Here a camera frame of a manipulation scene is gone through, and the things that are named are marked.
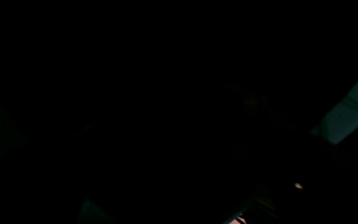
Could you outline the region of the teal table cloth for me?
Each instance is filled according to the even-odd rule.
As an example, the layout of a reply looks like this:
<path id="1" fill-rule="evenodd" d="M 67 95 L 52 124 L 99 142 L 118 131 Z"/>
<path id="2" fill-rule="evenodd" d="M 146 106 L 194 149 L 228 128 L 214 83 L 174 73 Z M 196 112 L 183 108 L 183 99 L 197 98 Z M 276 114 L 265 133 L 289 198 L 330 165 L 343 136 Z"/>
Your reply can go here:
<path id="1" fill-rule="evenodd" d="M 311 129 L 310 134 L 337 145 L 357 129 L 358 81 L 345 97 Z"/>

